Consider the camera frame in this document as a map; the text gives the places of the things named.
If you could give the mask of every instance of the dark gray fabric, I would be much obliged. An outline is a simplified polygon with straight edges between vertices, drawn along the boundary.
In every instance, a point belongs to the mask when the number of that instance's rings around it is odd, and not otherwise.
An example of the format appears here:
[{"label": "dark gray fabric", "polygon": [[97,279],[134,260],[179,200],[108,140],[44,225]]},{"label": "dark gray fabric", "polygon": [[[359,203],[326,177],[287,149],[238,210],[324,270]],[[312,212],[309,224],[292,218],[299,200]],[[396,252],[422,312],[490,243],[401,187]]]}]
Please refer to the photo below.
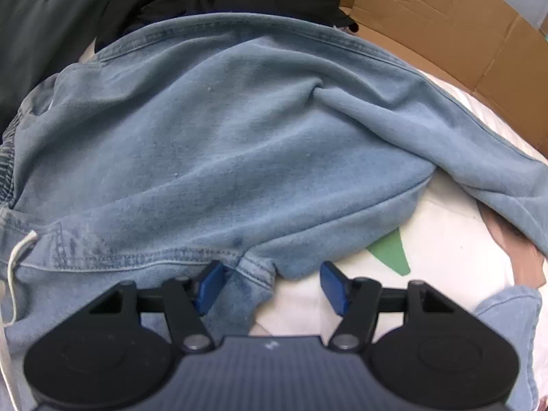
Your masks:
[{"label": "dark gray fabric", "polygon": [[28,92],[78,60],[106,0],[0,0],[0,131]]}]

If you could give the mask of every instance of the white bed sheet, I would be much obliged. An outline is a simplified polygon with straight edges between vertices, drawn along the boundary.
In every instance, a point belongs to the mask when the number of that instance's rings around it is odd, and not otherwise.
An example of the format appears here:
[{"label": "white bed sheet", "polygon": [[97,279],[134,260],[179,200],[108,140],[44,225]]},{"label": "white bed sheet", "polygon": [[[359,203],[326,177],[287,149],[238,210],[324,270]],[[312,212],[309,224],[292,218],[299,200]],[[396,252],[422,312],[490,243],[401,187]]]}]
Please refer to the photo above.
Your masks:
[{"label": "white bed sheet", "polygon": [[[455,86],[426,74],[479,120],[524,153],[548,161],[493,111]],[[337,263],[348,277],[367,276],[386,287],[403,288],[410,279],[424,279],[468,310],[513,284],[508,256],[491,239],[477,209],[447,174],[437,170],[411,219],[401,226],[411,273],[400,276],[364,250]],[[544,304],[548,288],[541,288]],[[401,325],[401,314],[382,314],[375,338]],[[303,280],[277,280],[274,296],[256,315],[253,335],[321,335],[327,341],[338,325],[324,297],[318,273]],[[536,330],[533,371],[539,396],[548,395],[548,308],[543,306]]]}]

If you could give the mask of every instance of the ribbed gray surface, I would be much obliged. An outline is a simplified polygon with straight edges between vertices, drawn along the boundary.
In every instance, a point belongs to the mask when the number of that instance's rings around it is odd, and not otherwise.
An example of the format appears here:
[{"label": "ribbed gray surface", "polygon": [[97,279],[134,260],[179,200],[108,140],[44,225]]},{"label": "ribbed gray surface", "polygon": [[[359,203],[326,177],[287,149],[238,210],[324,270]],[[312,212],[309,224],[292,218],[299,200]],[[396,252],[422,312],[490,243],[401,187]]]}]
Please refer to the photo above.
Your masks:
[{"label": "ribbed gray surface", "polygon": [[[228,337],[188,356],[157,395],[127,411],[415,411],[372,378],[360,358],[319,337]],[[491,407],[489,411],[503,411]],[[40,407],[39,411],[54,411]]]}]

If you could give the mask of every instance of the white drawstring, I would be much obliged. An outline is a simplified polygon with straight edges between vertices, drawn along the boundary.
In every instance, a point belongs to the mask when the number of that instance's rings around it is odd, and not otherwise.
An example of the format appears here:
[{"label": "white drawstring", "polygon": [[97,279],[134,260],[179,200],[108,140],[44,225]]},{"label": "white drawstring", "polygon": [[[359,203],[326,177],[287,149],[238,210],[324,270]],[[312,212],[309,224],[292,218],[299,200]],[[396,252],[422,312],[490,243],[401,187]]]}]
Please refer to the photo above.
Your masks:
[{"label": "white drawstring", "polygon": [[[2,378],[4,379],[6,389],[8,390],[9,399],[12,402],[14,411],[21,411],[21,400],[19,398],[19,390],[17,388],[17,381],[13,376],[12,358],[9,355],[8,341],[5,337],[5,329],[11,326],[17,321],[17,300],[15,298],[14,287],[14,273],[15,265],[23,252],[36,241],[38,234],[31,230],[30,233],[19,241],[12,249],[12,253],[9,255],[8,261],[8,288],[9,294],[12,297],[12,319],[9,323],[5,323],[2,319],[2,310],[0,309],[0,326],[2,332],[0,332],[0,371],[2,371]],[[0,281],[0,301],[5,297],[5,282]]]},{"label": "white drawstring", "polygon": [[14,288],[14,274],[15,274],[15,264],[17,264],[19,257],[23,252],[28,249],[28,247],[33,244],[38,238],[38,234],[31,230],[27,236],[25,236],[21,241],[19,241],[12,249],[12,253],[9,255],[8,261],[8,287],[9,294],[12,297],[12,319],[9,323],[6,323],[4,327],[11,326],[17,321],[17,300],[15,299],[15,288]]}]

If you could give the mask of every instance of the denim fabric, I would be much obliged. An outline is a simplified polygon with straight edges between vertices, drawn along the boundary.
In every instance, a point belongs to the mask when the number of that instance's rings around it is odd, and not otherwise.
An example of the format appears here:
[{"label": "denim fabric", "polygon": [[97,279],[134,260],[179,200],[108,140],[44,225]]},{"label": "denim fabric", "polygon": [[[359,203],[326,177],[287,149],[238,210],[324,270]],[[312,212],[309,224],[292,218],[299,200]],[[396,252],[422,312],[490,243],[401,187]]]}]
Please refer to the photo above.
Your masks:
[{"label": "denim fabric", "polygon": [[546,166],[376,46],[257,14],[133,32],[36,87],[4,136],[2,276],[39,235],[16,273],[15,363],[116,282],[156,286],[212,259],[228,276],[206,325],[245,333],[276,276],[396,228],[436,166],[548,254]]},{"label": "denim fabric", "polygon": [[533,340],[542,297],[536,289],[511,286],[482,301],[476,316],[512,343],[520,373],[507,405],[514,411],[535,411],[539,393],[533,375]]}]

